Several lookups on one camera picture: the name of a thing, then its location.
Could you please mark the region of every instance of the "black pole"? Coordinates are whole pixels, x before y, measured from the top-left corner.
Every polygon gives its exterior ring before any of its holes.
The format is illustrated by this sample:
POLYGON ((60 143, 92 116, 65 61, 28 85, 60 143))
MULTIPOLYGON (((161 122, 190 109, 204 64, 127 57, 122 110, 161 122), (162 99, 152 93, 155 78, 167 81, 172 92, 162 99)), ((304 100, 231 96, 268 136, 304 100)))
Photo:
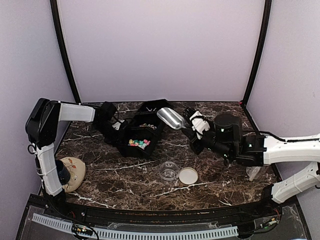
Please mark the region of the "black pole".
POLYGON ((73 98, 75 102, 78 104, 78 103, 81 103, 81 99, 76 86, 74 75, 72 74, 72 70, 71 70, 71 66, 70 66, 70 62, 67 54, 66 44, 65 44, 64 35, 62 32, 61 22, 59 18, 57 0, 50 0, 50 3, 51 3, 51 11, 52 11, 52 18, 53 18, 53 23, 54 23, 55 33, 56 33, 56 39, 58 40, 65 73, 69 81, 73 98))
POLYGON ((260 60, 261 60, 261 56, 262 56, 262 52, 263 52, 264 44, 266 40, 266 35, 267 35, 269 17, 271 12, 271 4, 272 4, 272 0, 265 0, 258 45, 256 47, 256 52, 255 52, 248 84, 246 86, 243 100, 241 101, 244 106, 246 106, 249 101, 250 94, 252 92, 252 88, 254 87, 255 79, 257 76, 257 72, 258 72, 258 68, 259 68, 259 64, 260 64, 260 60))

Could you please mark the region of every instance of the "brown marble tabletop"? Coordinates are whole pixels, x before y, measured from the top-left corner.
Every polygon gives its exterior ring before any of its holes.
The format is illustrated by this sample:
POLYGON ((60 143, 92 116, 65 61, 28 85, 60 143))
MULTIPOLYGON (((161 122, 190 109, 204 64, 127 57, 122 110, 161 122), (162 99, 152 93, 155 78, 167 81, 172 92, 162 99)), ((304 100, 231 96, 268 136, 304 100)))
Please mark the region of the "brown marble tabletop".
MULTIPOLYGON (((141 102, 115 103, 119 119, 133 117, 141 102)), ((244 130, 251 125, 237 102, 172 102, 182 114, 186 107, 200 111, 208 119, 229 112, 242 119, 244 130)), ((221 157, 205 149, 198 156, 181 131, 166 126, 150 159, 122 157, 115 147, 103 141, 90 123, 72 122, 56 158, 76 157, 86 164, 82 185, 67 194, 67 201, 82 205, 123 210, 169 211, 234 206, 258 201, 262 189, 276 182, 270 166, 258 179, 249 181, 246 167, 224 166, 221 157), (180 169, 194 168, 198 181, 190 186, 181 182, 164 184, 158 174, 161 163, 173 161, 180 169)))

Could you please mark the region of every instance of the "clear plastic cup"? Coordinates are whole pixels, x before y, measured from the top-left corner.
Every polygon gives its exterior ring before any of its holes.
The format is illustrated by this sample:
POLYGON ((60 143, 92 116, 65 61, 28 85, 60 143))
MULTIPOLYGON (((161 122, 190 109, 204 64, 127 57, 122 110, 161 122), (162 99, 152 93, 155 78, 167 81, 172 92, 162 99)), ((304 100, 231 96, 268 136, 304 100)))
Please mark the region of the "clear plastic cup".
POLYGON ((159 175, 164 183, 171 183, 179 177, 179 167, 172 161, 166 161, 159 167, 159 175))

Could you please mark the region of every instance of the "white backdrop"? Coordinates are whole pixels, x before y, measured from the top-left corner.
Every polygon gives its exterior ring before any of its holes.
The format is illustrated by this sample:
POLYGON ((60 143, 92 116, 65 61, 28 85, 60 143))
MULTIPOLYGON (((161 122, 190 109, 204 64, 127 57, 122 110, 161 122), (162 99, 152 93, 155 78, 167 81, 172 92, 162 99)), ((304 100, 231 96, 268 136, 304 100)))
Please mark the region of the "white backdrop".
MULTIPOLYGON (((320 1, 274 0, 248 109, 260 130, 281 137, 320 133, 320 1)), ((307 163, 278 164, 283 178, 307 163)), ((312 239, 320 239, 320 191, 298 195, 312 239)))
POLYGON ((83 102, 242 99, 264 0, 58 2, 83 102))

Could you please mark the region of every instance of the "white wall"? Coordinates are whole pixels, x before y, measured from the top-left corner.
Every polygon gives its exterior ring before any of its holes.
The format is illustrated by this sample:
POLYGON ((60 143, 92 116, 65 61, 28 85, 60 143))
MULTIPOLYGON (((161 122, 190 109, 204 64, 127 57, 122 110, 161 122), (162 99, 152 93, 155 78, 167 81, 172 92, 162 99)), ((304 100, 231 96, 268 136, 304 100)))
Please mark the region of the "white wall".
MULTIPOLYGON (((320 133, 320 1, 272 1, 248 109, 260 130, 283 137, 320 133)), ((282 163, 284 178, 307 163, 282 163)), ((320 191, 298 195, 312 239, 320 239, 320 191)))
POLYGON ((243 98, 264 0, 58 2, 83 102, 243 98))
MULTIPOLYGON (((40 186, 25 123, 40 98, 72 101, 50 1, 0 7, 0 234, 13 240, 30 193, 40 186)), ((60 126, 59 135, 64 126, 60 126)))

